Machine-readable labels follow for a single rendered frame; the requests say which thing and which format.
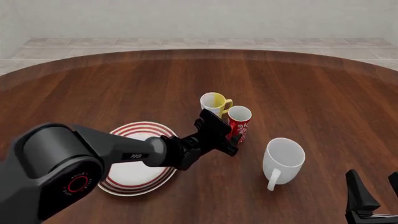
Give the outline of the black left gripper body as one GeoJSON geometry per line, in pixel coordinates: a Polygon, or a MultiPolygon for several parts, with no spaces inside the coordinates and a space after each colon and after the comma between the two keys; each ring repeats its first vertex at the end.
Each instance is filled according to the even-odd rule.
{"type": "Polygon", "coordinates": [[[199,128],[201,154],[204,155],[216,149],[229,156],[235,156],[238,152],[238,144],[232,144],[227,138],[231,132],[230,126],[209,110],[202,110],[200,119],[202,121],[199,128]]]}

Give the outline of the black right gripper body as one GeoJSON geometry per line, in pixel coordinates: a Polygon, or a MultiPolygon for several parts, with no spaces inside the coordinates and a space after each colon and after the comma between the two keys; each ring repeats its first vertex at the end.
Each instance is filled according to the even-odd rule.
{"type": "Polygon", "coordinates": [[[398,224],[398,215],[373,214],[369,211],[346,210],[348,224],[398,224]]]}

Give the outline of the yellow and white mug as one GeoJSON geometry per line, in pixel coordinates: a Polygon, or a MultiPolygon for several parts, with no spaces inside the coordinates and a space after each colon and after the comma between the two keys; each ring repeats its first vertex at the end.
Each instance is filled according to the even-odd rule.
{"type": "Polygon", "coordinates": [[[200,98],[202,109],[206,109],[222,118],[233,106],[232,99],[226,99],[220,93],[205,93],[200,98]]]}

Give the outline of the red mug with white pattern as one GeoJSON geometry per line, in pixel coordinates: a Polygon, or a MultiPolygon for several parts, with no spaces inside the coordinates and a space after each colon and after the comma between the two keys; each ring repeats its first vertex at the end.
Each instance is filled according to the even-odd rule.
{"type": "Polygon", "coordinates": [[[231,128],[231,132],[227,135],[230,140],[236,134],[242,134],[239,143],[245,140],[247,135],[248,126],[252,118],[251,111],[245,106],[233,106],[228,111],[227,123],[231,128]]]}

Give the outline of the plain white mug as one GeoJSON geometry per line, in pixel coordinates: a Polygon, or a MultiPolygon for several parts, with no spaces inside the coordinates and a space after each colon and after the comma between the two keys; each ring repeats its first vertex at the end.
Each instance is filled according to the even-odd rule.
{"type": "Polygon", "coordinates": [[[269,181],[267,189],[290,182],[305,162],[305,152],[295,141],[275,138],[269,141],[262,160],[262,170],[269,181]]]}

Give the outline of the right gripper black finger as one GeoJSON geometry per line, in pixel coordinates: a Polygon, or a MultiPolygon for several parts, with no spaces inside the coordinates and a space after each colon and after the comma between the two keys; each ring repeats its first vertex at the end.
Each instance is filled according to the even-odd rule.
{"type": "Polygon", "coordinates": [[[348,201],[346,212],[358,212],[359,214],[372,214],[381,205],[364,186],[359,174],[350,169],[346,174],[348,189],[348,201]]]}
{"type": "Polygon", "coordinates": [[[393,172],[389,177],[388,177],[389,183],[398,197],[398,171],[393,172]]]}

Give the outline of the white plate with red rings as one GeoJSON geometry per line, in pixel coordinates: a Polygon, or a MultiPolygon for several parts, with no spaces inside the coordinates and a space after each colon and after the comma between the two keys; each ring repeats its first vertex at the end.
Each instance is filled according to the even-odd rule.
{"type": "MultiPolygon", "coordinates": [[[[110,133],[142,141],[151,137],[175,135],[167,126],[149,121],[125,124],[110,133]]],[[[176,171],[173,167],[148,167],[143,162],[113,164],[107,178],[98,187],[122,197],[147,194],[165,184],[176,171]]]]}

